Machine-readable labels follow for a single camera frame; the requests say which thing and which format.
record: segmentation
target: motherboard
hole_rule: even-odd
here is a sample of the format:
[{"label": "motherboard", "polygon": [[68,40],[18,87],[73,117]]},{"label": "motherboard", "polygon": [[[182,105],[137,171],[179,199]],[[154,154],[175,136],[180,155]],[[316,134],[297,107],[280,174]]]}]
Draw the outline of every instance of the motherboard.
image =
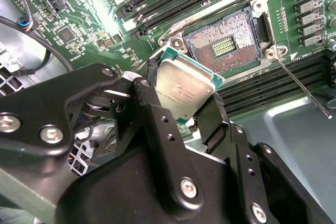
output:
[{"label": "motherboard", "polygon": [[[12,0],[25,13],[22,0]],[[142,73],[170,46],[220,74],[223,87],[336,49],[336,0],[28,0],[34,27],[80,68]]]}]

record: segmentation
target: silver screw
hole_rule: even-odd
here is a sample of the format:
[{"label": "silver screw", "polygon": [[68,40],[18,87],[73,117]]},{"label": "silver screw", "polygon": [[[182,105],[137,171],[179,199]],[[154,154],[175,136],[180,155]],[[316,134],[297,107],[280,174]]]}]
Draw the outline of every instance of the silver screw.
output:
[{"label": "silver screw", "polygon": [[253,203],[251,205],[251,209],[252,209],[252,212],[253,212],[254,216],[257,218],[257,220],[260,223],[266,223],[266,221],[267,221],[266,214],[259,205]]},{"label": "silver screw", "polygon": [[236,125],[236,129],[239,133],[242,133],[243,132],[243,129],[241,127],[239,127],[238,125]]},{"label": "silver screw", "polygon": [[181,180],[181,190],[188,198],[195,198],[197,195],[197,188],[195,184],[187,178]]},{"label": "silver screw", "polygon": [[18,118],[12,115],[0,116],[0,132],[10,133],[20,128],[21,122]]},{"label": "silver screw", "polygon": [[113,72],[111,69],[109,68],[102,68],[101,69],[102,73],[105,74],[106,76],[112,77],[113,76]]},{"label": "silver screw", "polygon": [[149,88],[149,83],[146,80],[141,80],[140,82],[141,82],[142,85]]},{"label": "silver screw", "polygon": [[272,153],[271,149],[267,145],[264,145],[264,149],[267,153]]},{"label": "silver screw", "polygon": [[62,141],[64,135],[59,128],[50,126],[45,127],[43,130],[41,130],[40,137],[48,144],[57,144]]},{"label": "silver screw", "polygon": [[183,42],[182,42],[181,39],[175,39],[175,40],[173,40],[173,45],[174,45],[174,47],[182,47]]},{"label": "silver screw", "polygon": [[260,11],[260,9],[262,8],[262,4],[258,1],[255,1],[253,4],[252,4],[252,8],[255,12],[258,12]]}]

